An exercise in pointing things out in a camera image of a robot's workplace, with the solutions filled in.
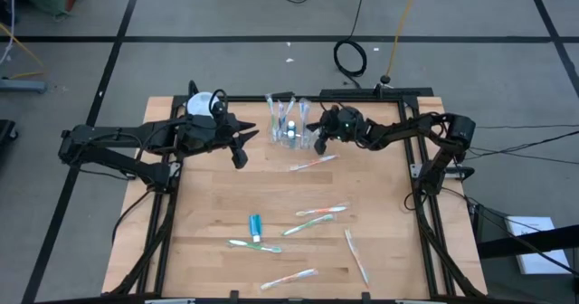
gray floor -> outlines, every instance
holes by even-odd
[[[74,16],[61,23],[23,9],[17,34],[114,36],[127,1],[81,0]],[[544,1],[561,35],[579,35],[579,1]],[[356,34],[394,34],[405,2],[364,0]],[[303,5],[283,0],[138,0],[127,35],[345,35],[356,5],[357,0],[309,0]],[[416,0],[404,34],[548,36],[533,0]],[[51,87],[43,95],[0,94],[0,118],[16,120],[21,132],[0,166],[4,303],[22,298],[62,190],[67,167],[56,156],[60,131],[86,119],[111,48],[108,43],[28,46],[44,61]],[[362,46],[368,53],[368,70],[359,81],[371,87],[384,73],[392,45]],[[313,95],[322,88],[345,88],[332,61],[333,47],[333,43],[124,43],[98,124],[137,125],[148,97],[182,94],[189,79],[202,90],[224,88],[234,95],[285,90]],[[565,48],[579,62],[579,44]],[[344,64],[356,66],[359,59],[350,51],[345,49],[340,57]],[[0,73],[35,70],[35,63],[14,49]],[[433,87],[448,111],[471,116],[481,126],[579,123],[579,98],[551,43],[402,43],[392,77],[395,87]],[[474,144],[502,148],[567,131],[479,129]],[[579,161],[574,146],[576,138],[567,138],[523,153]],[[506,156],[469,164],[477,174],[466,182],[466,191],[483,204],[510,214],[551,216],[556,226],[578,223],[578,166]],[[79,178],[38,300],[100,293],[110,231],[125,187],[106,177]],[[492,226],[485,227],[485,237],[495,236],[501,235]],[[573,302],[568,277],[523,278],[512,258],[483,265],[492,294]]]

wooden tabletop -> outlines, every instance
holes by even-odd
[[[149,99],[145,121],[167,119],[171,102],[172,98]],[[419,104],[421,112],[443,112],[440,98],[419,98]],[[400,120],[396,104],[351,105],[381,124]],[[411,187],[402,141],[379,152],[330,141],[326,153],[339,154],[338,159],[289,172],[290,166],[318,156],[313,150],[271,145],[265,133],[270,118],[265,103],[233,102],[229,111],[256,123],[261,132],[245,146],[249,162],[244,169],[233,167],[229,150],[185,160],[163,296],[226,298],[230,290],[238,290],[242,298],[359,299],[361,292],[370,291],[372,299],[428,299],[416,218],[403,208]],[[310,120],[320,114],[321,108],[314,104]],[[432,157],[437,147],[427,142]],[[420,163],[415,142],[414,154]],[[144,159],[159,160],[150,155]],[[444,186],[462,192],[458,181],[446,180]],[[129,182],[123,211],[144,191],[142,182]],[[464,200],[442,191],[438,201],[449,254],[475,287],[486,293]],[[297,211],[343,202],[350,207],[338,213],[336,221],[281,236],[316,217],[297,217]],[[152,203],[153,196],[119,227],[103,291],[116,287],[142,253]],[[227,246],[229,239],[251,240],[250,214],[261,215],[263,242],[281,247],[283,253]],[[348,249],[346,228],[369,275],[369,288]],[[438,290],[444,293],[440,264],[433,257]],[[260,290],[264,282],[313,268],[318,276]],[[151,262],[149,280],[156,270],[157,257]],[[152,290],[152,282],[147,287]]]

floor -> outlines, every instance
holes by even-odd
[[[391,37],[382,39],[388,43],[373,41],[394,35],[405,2],[362,4],[356,35],[366,36],[361,44],[368,69],[359,79],[366,88],[384,74],[392,48]],[[576,73],[564,65],[579,62],[579,1],[542,2],[555,29],[536,0],[415,0],[403,35],[420,37],[399,44],[392,84],[433,87],[448,111],[480,126],[579,123]],[[62,22],[19,9],[16,34],[27,36],[23,41],[43,60],[50,88],[43,95],[0,94],[0,118],[15,120],[21,134],[0,166],[4,303],[22,300],[65,184],[68,169],[56,156],[60,132],[84,123],[101,91],[102,104],[92,107],[90,119],[123,126],[141,122],[148,97],[183,94],[190,79],[202,90],[219,87],[232,95],[352,88],[344,85],[331,53],[335,35],[351,30],[357,0],[136,0],[130,21],[128,15],[123,21],[127,5],[128,0],[80,0]],[[359,65],[352,50],[339,56],[347,67]],[[106,70],[113,64],[112,72]],[[36,69],[14,49],[0,73]],[[569,131],[479,129],[474,146],[499,149]],[[521,153],[579,161],[576,138]],[[477,173],[466,191],[483,204],[550,216],[555,226],[577,223],[579,166],[509,156],[468,163]],[[36,300],[99,295],[125,187],[106,177],[79,176]],[[485,238],[502,236],[485,227]],[[568,276],[522,277],[513,258],[485,260],[483,268],[493,295],[574,302]]]

wooden table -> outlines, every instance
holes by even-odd
[[[149,99],[145,121],[167,119],[172,98]],[[419,98],[421,112],[443,112],[440,98]],[[367,118],[382,124],[398,122],[391,103],[353,103]],[[238,119],[255,122],[261,133],[247,143],[249,162],[236,170],[229,150],[185,160],[176,217],[166,268],[164,297],[227,298],[238,290],[242,298],[359,299],[370,291],[372,299],[428,299],[419,231],[414,212],[403,208],[411,191],[403,142],[379,152],[358,149],[353,143],[328,142],[327,154],[340,158],[299,172],[293,165],[317,157],[312,151],[273,146],[265,133],[269,112],[265,103],[229,105]],[[310,119],[321,114],[314,105]],[[429,154],[437,147],[428,142]],[[414,142],[416,162],[418,147]],[[144,157],[158,161],[155,156]],[[462,192],[460,182],[445,187]],[[123,211],[145,190],[140,181],[128,183]],[[312,217],[295,212],[348,201],[351,207],[324,223],[288,237],[280,234]],[[451,257],[479,290],[486,292],[470,218],[464,200],[449,192],[438,196],[441,219]],[[131,213],[119,227],[112,248],[103,291],[119,284],[142,253],[153,196]],[[250,240],[248,216],[260,214],[263,241],[279,245],[283,253],[230,248],[228,239]],[[349,227],[369,278],[366,288],[347,247]],[[435,252],[439,293],[444,292]],[[264,282],[305,269],[319,275],[260,291]],[[157,270],[151,262],[149,280]],[[152,283],[147,288],[152,290]]]

